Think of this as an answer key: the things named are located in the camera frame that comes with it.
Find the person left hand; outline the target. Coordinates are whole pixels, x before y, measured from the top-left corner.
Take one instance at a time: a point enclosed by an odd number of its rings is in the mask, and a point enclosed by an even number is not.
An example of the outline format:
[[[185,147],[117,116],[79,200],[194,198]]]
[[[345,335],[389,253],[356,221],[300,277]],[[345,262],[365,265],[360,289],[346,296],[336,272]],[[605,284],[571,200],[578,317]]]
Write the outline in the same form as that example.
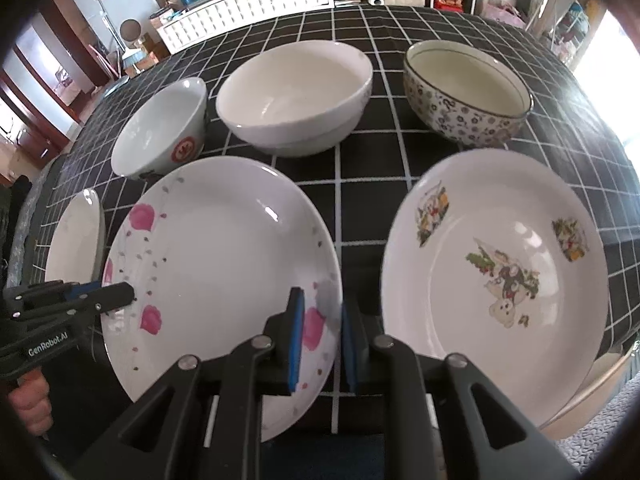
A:
[[[9,402],[26,429],[35,437],[43,436],[52,426],[49,384],[41,368],[31,370],[18,380],[9,393]]]

